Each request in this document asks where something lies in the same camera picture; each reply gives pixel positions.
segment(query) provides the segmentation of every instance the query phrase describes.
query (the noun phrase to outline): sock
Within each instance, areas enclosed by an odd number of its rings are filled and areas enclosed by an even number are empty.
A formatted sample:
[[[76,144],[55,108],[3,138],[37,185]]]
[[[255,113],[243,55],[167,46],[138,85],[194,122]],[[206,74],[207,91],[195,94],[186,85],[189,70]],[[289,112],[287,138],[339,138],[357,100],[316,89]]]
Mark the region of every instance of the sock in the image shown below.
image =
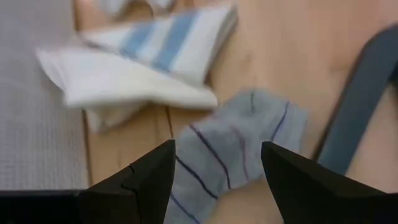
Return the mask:
[[[265,178],[261,143],[299,152],[307,113],[264,91],[238,93],[176,139],[174,182],[165,224],[203,223],[218,197]]]

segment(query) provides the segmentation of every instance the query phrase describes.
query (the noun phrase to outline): folded cloth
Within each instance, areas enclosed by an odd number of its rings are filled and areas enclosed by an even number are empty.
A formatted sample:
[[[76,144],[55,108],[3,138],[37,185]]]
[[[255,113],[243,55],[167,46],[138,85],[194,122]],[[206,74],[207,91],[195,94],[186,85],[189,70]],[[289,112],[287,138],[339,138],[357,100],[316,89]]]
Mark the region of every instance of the folded cloth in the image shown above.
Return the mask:
[[[158,12],[168,11],[175,0],[97,0],[100,8],[104,10],[108,15],[117,17],[121,15],[127,8],[127,5],[131,2],[146,2],[151,7],[152,12],[155,14]]]
[[[38,50],[37,56],[64,91],[65,104],[87,109],[94,131],[123,122],[148,101],[196,109],[217,106],[216,96],[205,86],[186,84],[115,54],[67,47]]]
[[[203,82],[236,23],[232,4],[153,22],[83,32],[87,45],[37,51],[69,107],[87,110],[92,131],[123,123],[148,101],[182,108],[216,106]]]
[[[82,32],[80,36],[173,77],[202,85],[237,17],[235,6],[224,3],[152,22]]]

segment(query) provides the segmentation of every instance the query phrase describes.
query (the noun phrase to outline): gray mat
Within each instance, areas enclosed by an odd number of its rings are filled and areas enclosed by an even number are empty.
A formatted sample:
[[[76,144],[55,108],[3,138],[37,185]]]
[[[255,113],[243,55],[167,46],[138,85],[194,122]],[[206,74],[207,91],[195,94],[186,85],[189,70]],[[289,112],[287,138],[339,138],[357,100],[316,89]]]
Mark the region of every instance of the gray mat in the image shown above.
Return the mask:
[[[73,32],[69,0],[0,2],[0,190],[88,186],[81,111],[62,106],[34,56]]]

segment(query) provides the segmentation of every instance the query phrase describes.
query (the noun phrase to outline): cloth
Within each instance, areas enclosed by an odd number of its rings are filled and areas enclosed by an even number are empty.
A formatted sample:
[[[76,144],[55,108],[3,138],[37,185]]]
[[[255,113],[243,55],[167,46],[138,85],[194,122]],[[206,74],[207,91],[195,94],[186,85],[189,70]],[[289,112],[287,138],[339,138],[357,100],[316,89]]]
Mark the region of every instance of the cloth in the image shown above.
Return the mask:
[[[37,57],[64,91],[65,104],[85,108],[90,129],[100,132],[125,122],[148,101],[216,107],[203,83],[236,19],[235,6],[222,4],[83,32],[86,45],[39,49]]]
[[[0,1],[0,191],[89,186],[81,110],[63,107],[32,51],[73,25],[72,0]]]
[[[222,194],[265,177],[263,141],[300,152],[307,117],[289,101],[251,90],[189,125],[176,139],[174,182],[164,223],[203,223]]]
[[[146,2],[154,14],[167,12],[175,0],[97,0],[100,8],[113,17],[120,16],[131,2]]]

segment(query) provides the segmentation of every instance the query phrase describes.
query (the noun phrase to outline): wooden table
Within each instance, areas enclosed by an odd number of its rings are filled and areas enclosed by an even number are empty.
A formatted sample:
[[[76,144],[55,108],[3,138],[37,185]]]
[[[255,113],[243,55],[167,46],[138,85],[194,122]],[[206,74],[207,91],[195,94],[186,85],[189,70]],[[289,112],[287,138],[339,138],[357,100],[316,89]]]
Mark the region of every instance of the wooden table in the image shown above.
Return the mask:
[[[178,0],[174,11],[209,2],[214,1]],[[398,1],[236,2],[239,24],[217,57],[208,82],[221,102],[242,88],[258,87],[307,109],[310,119],[303,155],[311,157],[359,51],[375,33],[398,21]],[[76,9],[79,29],[114,23],[95,8],[93,0],[77,0]],[[129,15],[132,20],[150,17],[142,5]],[[398,191],[397,102],[395,90],[388,88],[347,173],[386,192]],[[89,134],[92,181],[115,173],[205,115],[150,106],[123,127],[99,136]],[[227,194],[210,223],[282,223],[267,188],[259,180]]]

